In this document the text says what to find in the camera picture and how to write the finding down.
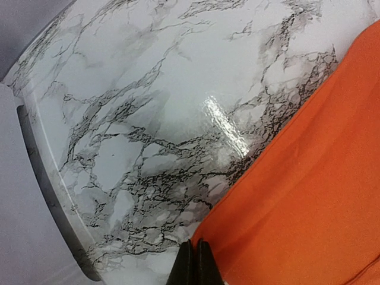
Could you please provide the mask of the orange t-shirt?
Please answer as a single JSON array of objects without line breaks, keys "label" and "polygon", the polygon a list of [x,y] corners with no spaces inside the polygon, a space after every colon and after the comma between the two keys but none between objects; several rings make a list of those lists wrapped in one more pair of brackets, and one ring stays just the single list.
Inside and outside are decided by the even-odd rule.
[{"label": "orange t-shirt", "polygon": [[229,284],[379,283],[379,23],[198,226]]}]

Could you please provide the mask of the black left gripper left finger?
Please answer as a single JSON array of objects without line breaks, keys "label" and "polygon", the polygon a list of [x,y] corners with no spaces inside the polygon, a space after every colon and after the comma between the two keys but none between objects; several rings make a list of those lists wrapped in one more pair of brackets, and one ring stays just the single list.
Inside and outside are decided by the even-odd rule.
[{"label": "black left gripper left finger", "polygon": [[195,284],[194,248],[190,240],[180,245],[167,285]]}]

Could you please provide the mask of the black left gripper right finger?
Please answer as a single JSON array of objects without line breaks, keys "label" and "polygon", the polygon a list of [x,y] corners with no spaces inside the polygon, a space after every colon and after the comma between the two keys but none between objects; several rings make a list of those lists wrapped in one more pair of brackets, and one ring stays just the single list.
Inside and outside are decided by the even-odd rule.
[{"label": "black left gripper right finger", "polygon": [[197,244],[197,284],[218,285],[221,284],[221,275],[217,267],[211,246],[200,239]]}]

